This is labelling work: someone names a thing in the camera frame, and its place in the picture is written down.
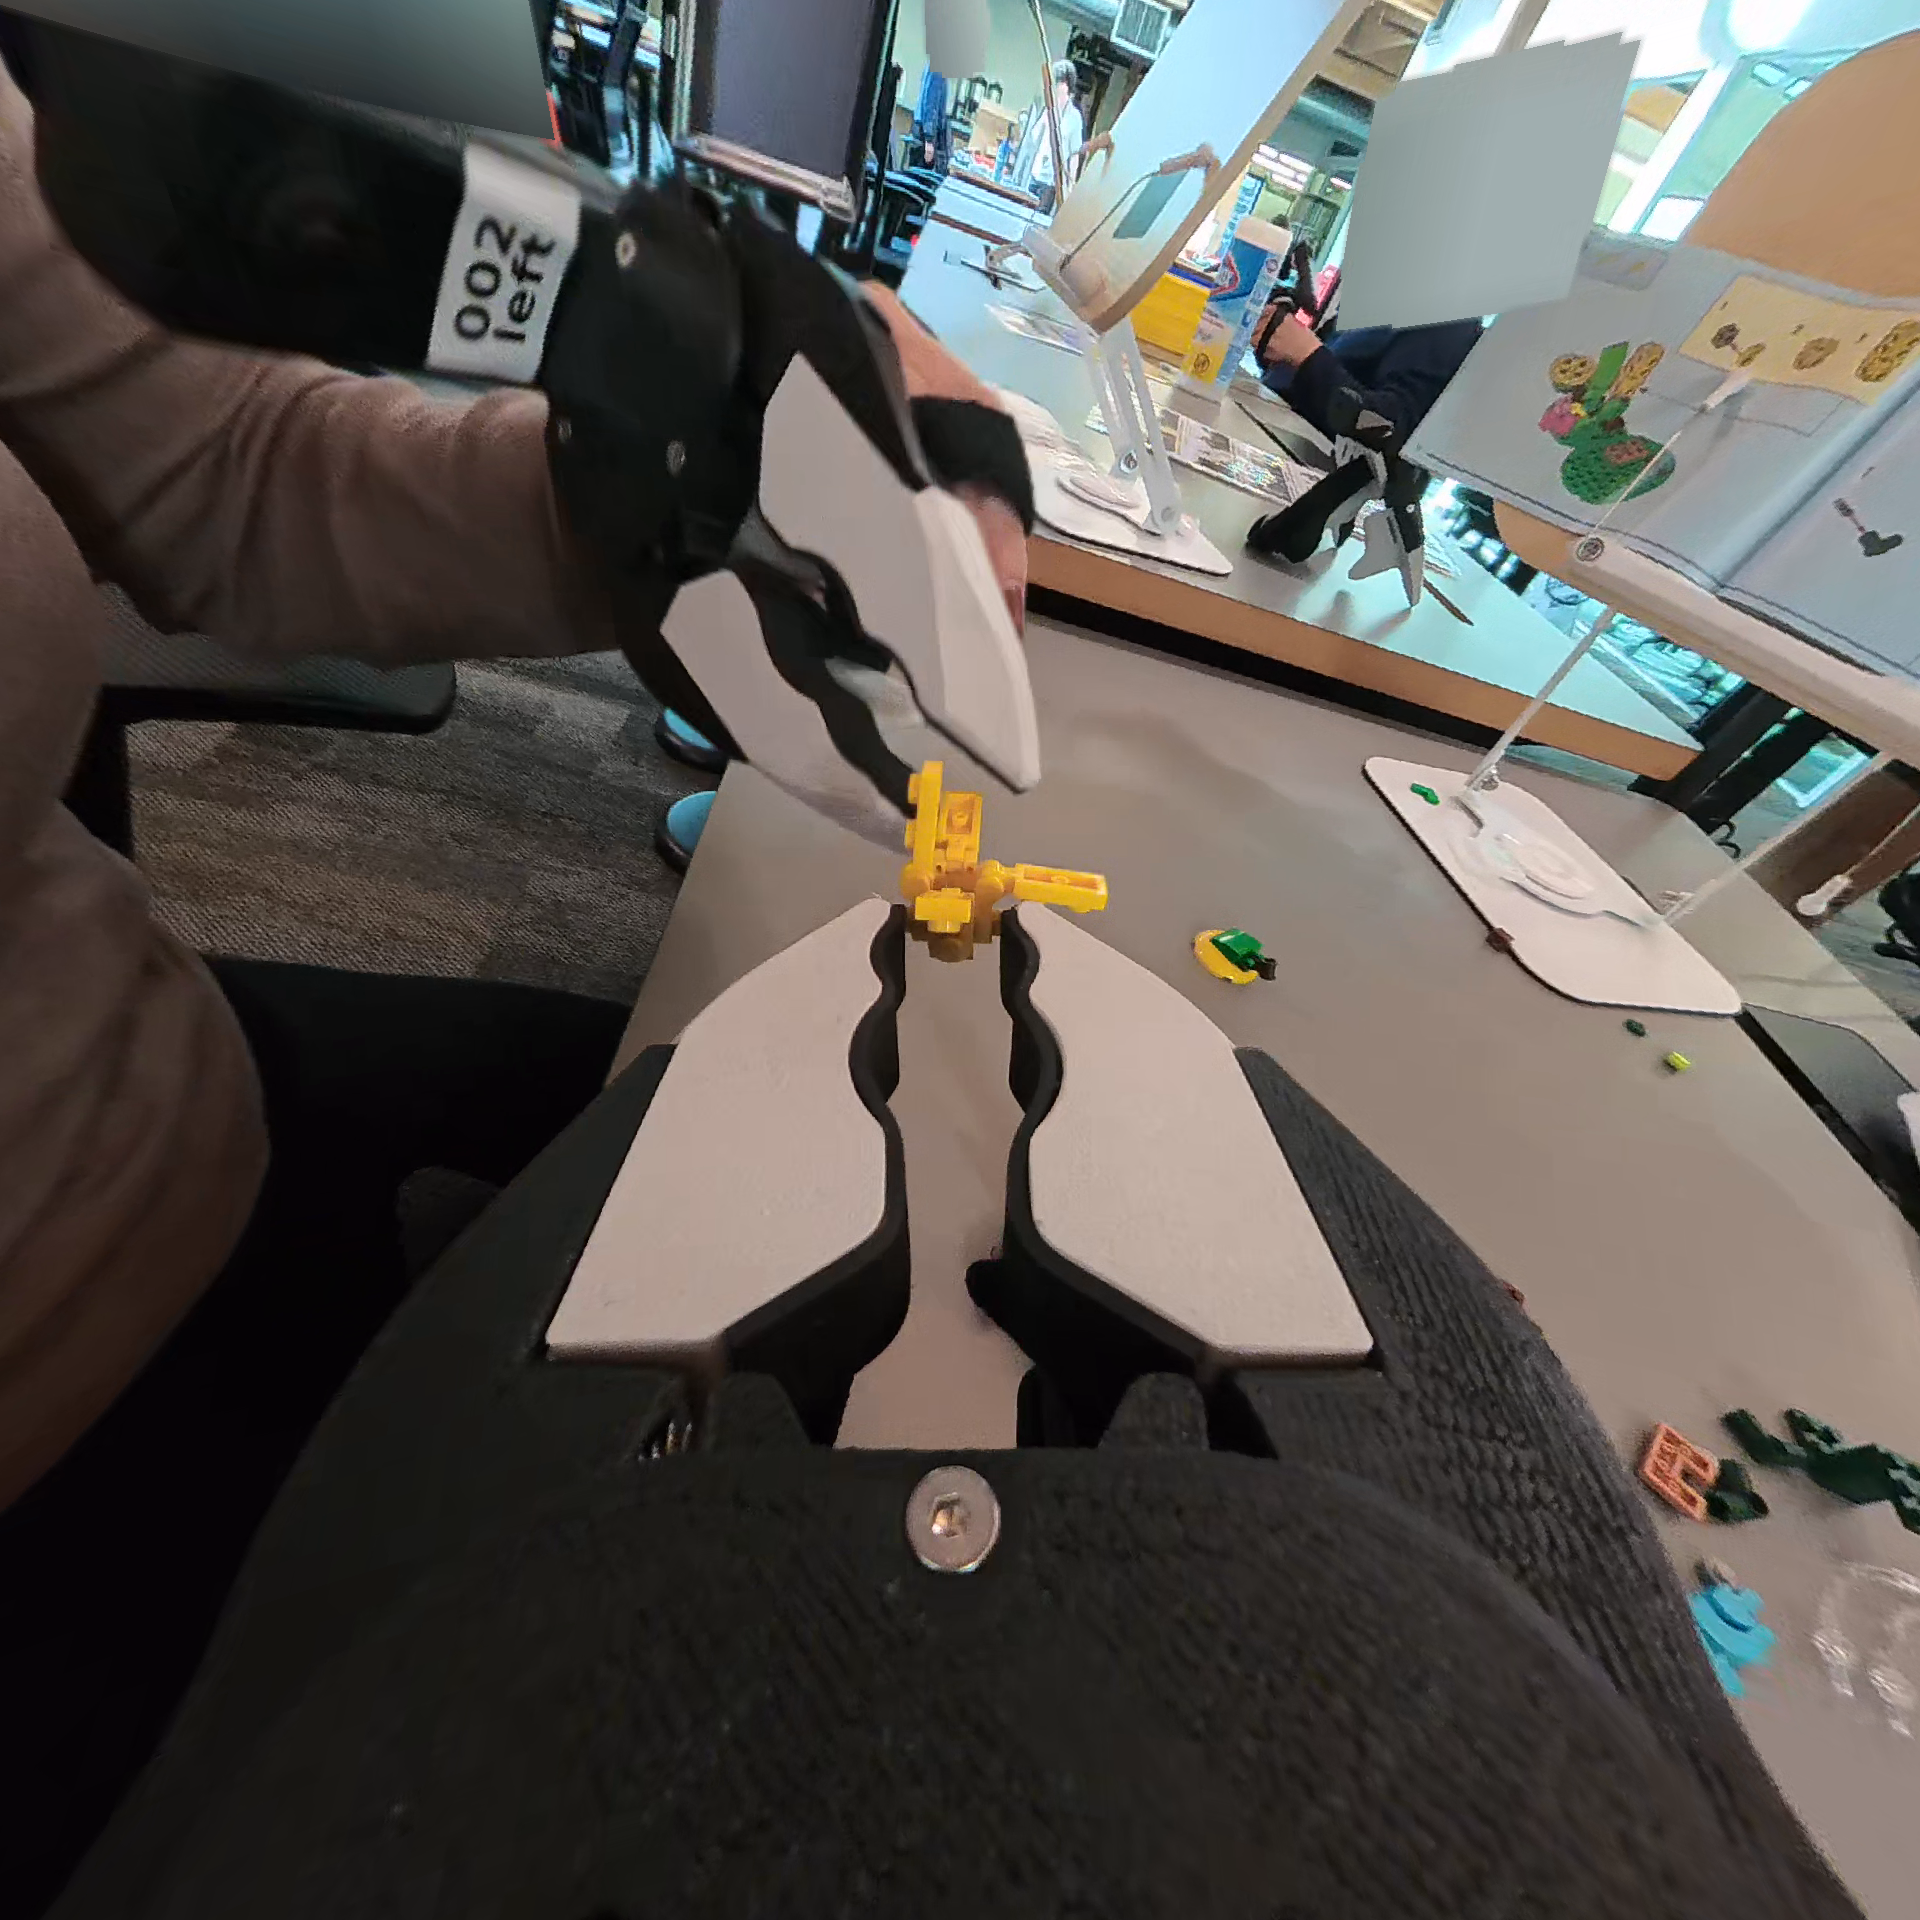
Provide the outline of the brick instruction booklet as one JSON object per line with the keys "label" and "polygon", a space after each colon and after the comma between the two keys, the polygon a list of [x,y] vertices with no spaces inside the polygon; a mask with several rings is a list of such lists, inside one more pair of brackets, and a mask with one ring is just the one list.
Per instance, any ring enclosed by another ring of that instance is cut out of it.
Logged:
{"label": "brick instruction booklet", "polygon": [[1918,297],[1592,230],[1409,458],[1918,680]]}

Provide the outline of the yellow box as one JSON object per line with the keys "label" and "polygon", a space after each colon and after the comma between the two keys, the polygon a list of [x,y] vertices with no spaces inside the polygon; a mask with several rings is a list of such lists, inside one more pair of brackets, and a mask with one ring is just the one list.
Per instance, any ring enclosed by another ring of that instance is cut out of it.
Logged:
{"label": "yellow box", "polygon": [[1161,273],[1128,315],[1142,351],[1173,370],[1185,367],[1209,297],[1211,282],[1185,272]]}

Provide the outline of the person's right hand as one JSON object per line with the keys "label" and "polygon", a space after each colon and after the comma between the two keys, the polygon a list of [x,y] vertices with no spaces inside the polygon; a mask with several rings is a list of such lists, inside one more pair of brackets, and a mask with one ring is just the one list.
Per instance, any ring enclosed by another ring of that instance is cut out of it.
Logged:
{"label": "person's right hand", "polygon": [[878,282],[861,282],[857,294],[890,333],[925,462],[931,478],[971,512],[995,570],[995,588],[1015,633],[1024,633],[1027,545],[1035,527],[1035,496],[1021,423],[893,292]]}

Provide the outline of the white booklet stand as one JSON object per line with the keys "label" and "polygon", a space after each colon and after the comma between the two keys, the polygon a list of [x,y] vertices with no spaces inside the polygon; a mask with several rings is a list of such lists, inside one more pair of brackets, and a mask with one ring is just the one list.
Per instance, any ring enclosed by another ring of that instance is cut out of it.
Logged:
{"label": "white booklet stand", "polygon": [[[1771,675],[1793,680],[1794,689],[1813,689],[1813,712],[1860,730],[1877,745],[1881,765],[1898,759],[1918,765],[1918,684],[1821,654],[1636,553],[1613,532],[1613,520],[1644,488],[1646,478],[1633,481],[1592,527],[1582,527],[1562,558],[1564,573],[1586,570],[1603,588],[1644,595],[1663,627],[1691,627],[1698,654],[1737,668],[1749,680]],[[1507,958],[1540,986],[1574,1002],[1633,1011],[1734,1014],[1744,1007],[1741,992],[1711,963],[1684,958],[1675,923],[1755,859],[1741,856],[1691,893],[1646,899],[1549,801],[1500,781],[1517,739],[1531,730],[1536,712],[1554,700],[1614,615],[1618,606],[1606,599],[1606,615],[1570,644],[1469,773],[1454,775],[1374,756],[1366,759],[1366,781],[1454,881],[1483,929],[1496,923],[1514,934]]]}

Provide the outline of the tan frame brick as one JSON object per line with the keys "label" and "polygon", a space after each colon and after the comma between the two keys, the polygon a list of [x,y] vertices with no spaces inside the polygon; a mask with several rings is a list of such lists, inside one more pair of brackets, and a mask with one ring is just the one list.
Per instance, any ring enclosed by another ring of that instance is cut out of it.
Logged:
{"label": "tan frame brick", "polygon": [[1668,1423],[1646,1428],[1636,1448],[1636,1479],[1673,1514],[1711,1525],[1716,1496],[1722,1457],[1698,1447]]}

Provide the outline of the large black display screen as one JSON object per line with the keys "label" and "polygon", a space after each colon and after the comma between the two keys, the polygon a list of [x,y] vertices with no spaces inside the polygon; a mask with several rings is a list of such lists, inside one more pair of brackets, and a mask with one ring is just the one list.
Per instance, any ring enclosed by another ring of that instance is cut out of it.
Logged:
{"label": "large black display screen", "polygon": [[676,159],[852,223],[893,2],[684,2]]}

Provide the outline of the person's left forearm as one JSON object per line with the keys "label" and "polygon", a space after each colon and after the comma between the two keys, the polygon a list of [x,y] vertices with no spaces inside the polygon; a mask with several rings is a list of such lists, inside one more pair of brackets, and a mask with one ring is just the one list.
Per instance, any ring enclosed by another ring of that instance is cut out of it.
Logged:
{"label": "person's left forearm", "polygon": [[16,367],[5,435],[162,633],[379,668],[636,645],[575,547],[550,403],[146,337]]}

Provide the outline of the clear curved brick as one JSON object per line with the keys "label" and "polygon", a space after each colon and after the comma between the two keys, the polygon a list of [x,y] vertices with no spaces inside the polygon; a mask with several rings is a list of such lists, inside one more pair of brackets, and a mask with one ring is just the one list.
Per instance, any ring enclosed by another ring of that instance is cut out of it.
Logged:
{"label": "clear curved brick", "polygon": [[1838,1701],[1918,1741],[1918,1575],[1838,1562],[1819,1596],[1813,1650]]}

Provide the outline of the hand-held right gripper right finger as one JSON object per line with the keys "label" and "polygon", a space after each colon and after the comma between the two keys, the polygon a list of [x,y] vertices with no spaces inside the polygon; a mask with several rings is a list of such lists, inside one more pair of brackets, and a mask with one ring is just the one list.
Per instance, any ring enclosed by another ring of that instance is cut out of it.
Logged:
{"label": "hand-held right gripper right finger", "polygon": [[1021,1131],[999,1251],[1196,1368],[1357,1368],[1374,1341],[1228,1035],[1070,914],[1001,929]]}

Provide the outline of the spare black white gripper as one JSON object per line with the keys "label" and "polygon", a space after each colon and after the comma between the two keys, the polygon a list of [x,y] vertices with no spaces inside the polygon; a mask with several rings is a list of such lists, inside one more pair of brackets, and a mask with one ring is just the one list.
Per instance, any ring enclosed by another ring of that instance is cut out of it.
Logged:
{"label": "spare black white gripper", "polygon": [[1360,538],[1351,580],[1396,574],[1405,601],[1425,591],[1425,512],[1434,474],[1384,442],[1333,439],[1330,470],[1281,512],[1258,517],[1246,554],[1305,566],[1330,543]]}

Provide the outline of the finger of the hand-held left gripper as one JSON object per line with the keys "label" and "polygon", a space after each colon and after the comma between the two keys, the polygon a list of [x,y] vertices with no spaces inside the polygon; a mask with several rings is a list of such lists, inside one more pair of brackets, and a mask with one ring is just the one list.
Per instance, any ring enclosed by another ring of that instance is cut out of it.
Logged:
{"label": "finger of the hand-held left gripper", "polygon": [[820,649],[823,606],[716,573],[674,595],[659,635],[732,756],[832,827],[904,846],[912,765],[881,730],[870,688]]}
{"label": "finger of the hand-held left gripper", "polygon": [[1035,695],[971,512],[904,478],[805,356],[767,405],[760,512],[851,588],[934,730],[999,786],[1041,786]]}

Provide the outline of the large teal arch brick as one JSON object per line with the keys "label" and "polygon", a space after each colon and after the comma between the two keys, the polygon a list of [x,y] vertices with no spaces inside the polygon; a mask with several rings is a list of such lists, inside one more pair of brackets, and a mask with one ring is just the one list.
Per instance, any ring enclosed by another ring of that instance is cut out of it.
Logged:
{"label": "large teal arch brick", "polygon": [[1766,1597],[1725,1562],[1699,1559],[1688,1608],[1722,1689],[1729,1701],[1744,1701],[1749,1679],[1771,1670],[1778,1650],[1778,1636],[1766,1618]]}

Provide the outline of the yellow brick flower assembly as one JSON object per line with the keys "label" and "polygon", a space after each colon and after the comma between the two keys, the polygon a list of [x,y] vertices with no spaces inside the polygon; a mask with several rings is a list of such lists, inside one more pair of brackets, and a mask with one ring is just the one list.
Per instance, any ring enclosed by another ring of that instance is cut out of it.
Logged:
{"label": "yellow brick flower assembly", "polygon": [[995,941],[1001,909],[1015,903],[1107,909],[1107,877],[982,856],[982,821],[982,794],[948,789],[937,759],[909,779],[901,897],[909,934],[934,963],[970,963]]}

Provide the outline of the person's brown sweater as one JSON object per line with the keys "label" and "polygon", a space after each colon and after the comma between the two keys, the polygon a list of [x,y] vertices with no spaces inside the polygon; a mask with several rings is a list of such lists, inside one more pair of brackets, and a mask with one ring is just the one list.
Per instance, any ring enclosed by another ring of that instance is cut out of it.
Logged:
{"label": "person's brown sweater", "polygon": [[192,1309],[269,1169],[234,1011],[65,801],[101,633],[79,543],[5,446],[5,1503]]}

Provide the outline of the pale wooden board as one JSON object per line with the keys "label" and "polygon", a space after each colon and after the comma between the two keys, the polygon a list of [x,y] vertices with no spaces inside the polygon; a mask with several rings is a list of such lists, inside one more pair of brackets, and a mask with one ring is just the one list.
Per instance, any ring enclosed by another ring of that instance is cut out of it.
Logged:
{"label": "pale wooden board", "polygon": [[1027,248],[1094,334],[1117,329],[1246,171],[1369,2],[1192,2],[1107,144]]}

